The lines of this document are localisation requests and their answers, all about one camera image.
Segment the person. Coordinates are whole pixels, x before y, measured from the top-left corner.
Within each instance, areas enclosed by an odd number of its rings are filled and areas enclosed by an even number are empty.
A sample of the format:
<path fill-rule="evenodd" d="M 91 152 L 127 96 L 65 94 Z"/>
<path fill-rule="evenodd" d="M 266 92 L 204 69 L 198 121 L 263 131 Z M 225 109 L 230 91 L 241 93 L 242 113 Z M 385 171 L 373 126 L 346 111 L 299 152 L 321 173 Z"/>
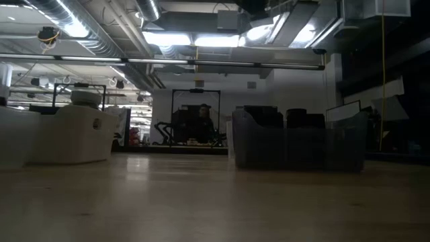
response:
<path fill-rule="evenodd" d="M 210 118 L 210 106 L 201 104 L 197 119 L 197 140 L 199 143 L 208 143 L 214 135 L 214 123 Z"/>

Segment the black background cabinet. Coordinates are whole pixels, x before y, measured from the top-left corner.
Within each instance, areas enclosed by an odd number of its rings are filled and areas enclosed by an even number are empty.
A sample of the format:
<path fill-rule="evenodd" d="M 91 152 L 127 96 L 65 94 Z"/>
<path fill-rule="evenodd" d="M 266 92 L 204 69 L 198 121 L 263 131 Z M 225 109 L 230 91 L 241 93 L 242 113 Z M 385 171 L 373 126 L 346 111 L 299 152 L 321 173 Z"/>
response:
<path fill-rule="evenodd" d="M 200 106 L 184 105 L 172 114 L 172 137 L 175 144 L 187 144 L 189 139 L 196 138 L 196 122 L 200 117 Z"/>

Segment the ceiling light panel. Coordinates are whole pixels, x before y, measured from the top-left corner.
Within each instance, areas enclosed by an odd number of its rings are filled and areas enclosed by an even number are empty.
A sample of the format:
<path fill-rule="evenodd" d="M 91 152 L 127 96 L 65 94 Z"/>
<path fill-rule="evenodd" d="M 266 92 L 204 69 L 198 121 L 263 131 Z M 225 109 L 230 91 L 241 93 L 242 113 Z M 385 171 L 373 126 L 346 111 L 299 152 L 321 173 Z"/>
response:
<path fill-rule="evenodd" d="M 157 46 L 189 46 L 191 44 L 187 34 L 142 32 L 142 35 L 149 44 Z"/>
<path fill-rule="evenodd" d="M 194 42 L 195 46 L 236 48 L 239 45 L 239 35 L 235 36 L 203 36 Z"/>

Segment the red background object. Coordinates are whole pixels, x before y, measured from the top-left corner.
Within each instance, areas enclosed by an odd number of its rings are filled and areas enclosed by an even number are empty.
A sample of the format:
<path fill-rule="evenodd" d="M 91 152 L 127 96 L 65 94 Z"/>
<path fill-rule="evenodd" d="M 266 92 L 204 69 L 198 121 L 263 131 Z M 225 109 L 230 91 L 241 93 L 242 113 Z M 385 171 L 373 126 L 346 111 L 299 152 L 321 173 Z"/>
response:
<path fill-rule="evenodd" d="M 137 127 L 132 127 L 129 131 L 129 141 L 130 146 L 140 145 L 140 129 Z"/>

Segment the white patterned cloth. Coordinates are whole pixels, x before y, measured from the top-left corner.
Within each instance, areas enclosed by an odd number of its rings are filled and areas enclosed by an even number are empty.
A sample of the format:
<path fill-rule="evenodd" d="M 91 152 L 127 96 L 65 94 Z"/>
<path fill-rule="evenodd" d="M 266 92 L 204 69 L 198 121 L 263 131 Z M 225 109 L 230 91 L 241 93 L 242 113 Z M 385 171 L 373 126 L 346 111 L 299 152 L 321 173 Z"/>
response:
<path fill-rule="evenodd" d="M 114 140 L 120 147 L 123 147 L 126 141 L 127 122 L 129 121 L 128 108 L 109 107 L 109 113 L 116 116 L 116 129 L 114 131 Z"/>

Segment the white board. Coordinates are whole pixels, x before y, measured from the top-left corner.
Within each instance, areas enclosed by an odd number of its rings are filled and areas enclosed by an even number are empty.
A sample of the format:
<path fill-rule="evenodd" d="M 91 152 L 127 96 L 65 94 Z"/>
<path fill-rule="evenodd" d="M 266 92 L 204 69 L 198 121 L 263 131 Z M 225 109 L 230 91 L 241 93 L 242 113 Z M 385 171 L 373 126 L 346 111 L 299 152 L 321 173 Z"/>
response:
<path fill-rule="evenodd" d="M 346 118 L 351 118 L 358 114 L 361 110 L 361 102 L 359 100 L 355 102 L 350 102 L 342 106 L 337 106 L 326 110 L 327 122 L 336 122 L 339 120 L 344 120 Z"/>

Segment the white slanted beam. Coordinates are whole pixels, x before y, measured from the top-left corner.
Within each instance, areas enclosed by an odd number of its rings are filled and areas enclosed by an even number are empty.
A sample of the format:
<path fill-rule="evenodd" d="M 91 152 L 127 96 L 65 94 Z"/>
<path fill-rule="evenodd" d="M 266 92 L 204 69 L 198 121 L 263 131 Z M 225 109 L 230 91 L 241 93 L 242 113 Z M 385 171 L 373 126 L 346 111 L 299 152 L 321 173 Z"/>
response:
<path fill-rule="evenodd" d="M 404 94 L 404 84 L 403 78 L 399 78 L 389 81 L 385 84 L 385 97 L 392 97 L 394 95 Z M 348 95 L 343 98 L 345 104 L 360 101 L 361 107 L 366 108 L 372 105 L 372 100 L 382 99 L 383 87 L 377 86 L 367 89 L 365 91 L 360 91 L 358 93 Z"/>

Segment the frosted white plastic bin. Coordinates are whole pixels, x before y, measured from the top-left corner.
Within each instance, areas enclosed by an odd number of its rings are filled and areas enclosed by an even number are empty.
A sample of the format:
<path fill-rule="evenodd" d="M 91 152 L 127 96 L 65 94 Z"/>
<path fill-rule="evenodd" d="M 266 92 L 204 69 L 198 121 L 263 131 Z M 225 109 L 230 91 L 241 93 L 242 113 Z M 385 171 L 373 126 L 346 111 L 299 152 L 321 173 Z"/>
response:
<path fill-rule="evenodd" d="M 39 124 L 40 113 L 0 106 L 0 171 L 30 160 Z"/>

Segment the black workstation frame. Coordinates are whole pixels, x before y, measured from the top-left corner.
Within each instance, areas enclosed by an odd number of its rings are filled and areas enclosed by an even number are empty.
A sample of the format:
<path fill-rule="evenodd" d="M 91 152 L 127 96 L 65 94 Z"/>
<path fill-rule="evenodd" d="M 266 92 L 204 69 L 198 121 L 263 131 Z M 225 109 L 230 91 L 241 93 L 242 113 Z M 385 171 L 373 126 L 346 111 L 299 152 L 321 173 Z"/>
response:
<path fill-rule="evenodd" d="M 203 147 L 216 147 L 220 144 L 220 114 L 217 114 L 215 118 L 212 118 L 211 111 L 214 108 L 220 108 L 221 104 L 221 91 L 220 90 L 205 90 L 201 88 L 192 89 L 173 89 L 171 94 L 171 113 L 170 113 L 170 123 L 172 124 L 172 114 L 174 111 L 178 110 L 184 105 L 197 105 L 206 104 L 210 106 L 210 118 L 214 123 L 214 135 L 210 142 L 199 143 L 197 140 L 197 135 L 195 139 L 189 139 L 187 144 L 173 143 L 173 137 L 171 141 L 171 146 L 203 146 Z"/>

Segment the black metal table frame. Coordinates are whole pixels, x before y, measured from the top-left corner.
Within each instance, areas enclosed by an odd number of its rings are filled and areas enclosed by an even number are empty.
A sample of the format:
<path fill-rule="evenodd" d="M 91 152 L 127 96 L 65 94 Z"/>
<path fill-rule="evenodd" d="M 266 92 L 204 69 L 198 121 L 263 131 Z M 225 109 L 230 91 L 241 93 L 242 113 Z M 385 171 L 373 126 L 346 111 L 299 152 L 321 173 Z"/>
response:
<path fill-rule="evenodd" d="M 228 155 L 226 147 L 189 147 L 189 146 L 144 146 L 114 147 L 113 153 L 139 154 L 182 154 L 182 155 Z"/>

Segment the long horizontal light rail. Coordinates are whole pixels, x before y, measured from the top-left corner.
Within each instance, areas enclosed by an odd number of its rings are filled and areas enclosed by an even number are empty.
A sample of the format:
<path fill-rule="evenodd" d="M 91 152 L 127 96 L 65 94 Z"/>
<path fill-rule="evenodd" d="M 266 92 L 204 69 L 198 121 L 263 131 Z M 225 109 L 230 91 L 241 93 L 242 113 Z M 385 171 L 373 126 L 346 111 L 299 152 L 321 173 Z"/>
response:
<path fill-rule="evenodd" d="M 45 54 L 12 54 L 0 53 L 2 60 L 21 60 L 21 61 L 57 61 L 57 62 L 76 62 L 76 63 L 102 63 L 107 65 L 122 64 L 161 64 L 161 65 L 193 65 L 193 66 L 223 66 L 223 67 L 246 67 L 260 69 L 296 69 L 305 71 L 322 71 L 324 65 L 304 65 L 297 63 L 256 63 L 256 62 L 237 62 L 224 60 L 187 60 L 187 59 L 163 59 L 163 58 L 118 58 L 118 57 L 90 57 L 90 56 L 61 56 Z"/>

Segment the grey square duct box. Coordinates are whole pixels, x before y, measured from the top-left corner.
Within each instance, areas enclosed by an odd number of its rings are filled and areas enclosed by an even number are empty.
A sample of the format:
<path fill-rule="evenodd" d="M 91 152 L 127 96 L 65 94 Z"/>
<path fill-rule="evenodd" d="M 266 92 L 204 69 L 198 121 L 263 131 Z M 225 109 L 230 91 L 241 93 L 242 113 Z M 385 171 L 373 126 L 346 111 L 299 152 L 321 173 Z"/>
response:
<path fill-rule="evenodd" d="M 229 10 L 218 10 L 217 29 L 236 31 L 238 29 L 238 12 Z"/>

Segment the rectangular silver ventilation duct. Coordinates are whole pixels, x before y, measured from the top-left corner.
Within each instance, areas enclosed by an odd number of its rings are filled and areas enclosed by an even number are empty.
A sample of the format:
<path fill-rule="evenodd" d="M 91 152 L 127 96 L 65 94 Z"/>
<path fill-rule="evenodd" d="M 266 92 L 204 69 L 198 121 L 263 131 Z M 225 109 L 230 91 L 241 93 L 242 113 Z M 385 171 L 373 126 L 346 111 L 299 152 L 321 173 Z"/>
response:
<path fill-rule="evenodd" d="M 283 48 L 314 48 L 340 20 L 339 0 L 286 0 L 271 9 L 274 21 L 265 43 Z"/>

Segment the small round silver duct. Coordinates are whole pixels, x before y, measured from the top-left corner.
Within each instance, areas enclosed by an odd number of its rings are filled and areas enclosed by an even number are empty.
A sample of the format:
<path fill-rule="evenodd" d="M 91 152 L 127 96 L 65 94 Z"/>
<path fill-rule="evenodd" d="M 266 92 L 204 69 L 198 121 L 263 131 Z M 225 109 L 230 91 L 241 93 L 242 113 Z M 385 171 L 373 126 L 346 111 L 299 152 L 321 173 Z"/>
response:
<path fill-rule="evenodd" d="M 144 20 L 157 21 L 161 16 L 161 9 L 157 0 L 135 0 L 138 11 Z"/>

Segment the white post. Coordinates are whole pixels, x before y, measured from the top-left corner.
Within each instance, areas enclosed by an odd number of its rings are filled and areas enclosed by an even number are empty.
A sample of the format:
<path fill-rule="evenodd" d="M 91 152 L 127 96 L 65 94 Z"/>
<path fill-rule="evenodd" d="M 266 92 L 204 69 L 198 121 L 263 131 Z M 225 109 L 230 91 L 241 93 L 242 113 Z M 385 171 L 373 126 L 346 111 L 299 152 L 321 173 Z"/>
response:
<path fill-rule="evenodd" d="M 12 73 L 13 67 L 10 64 L 0 63 L 0 98 L 9 97 Z"/>

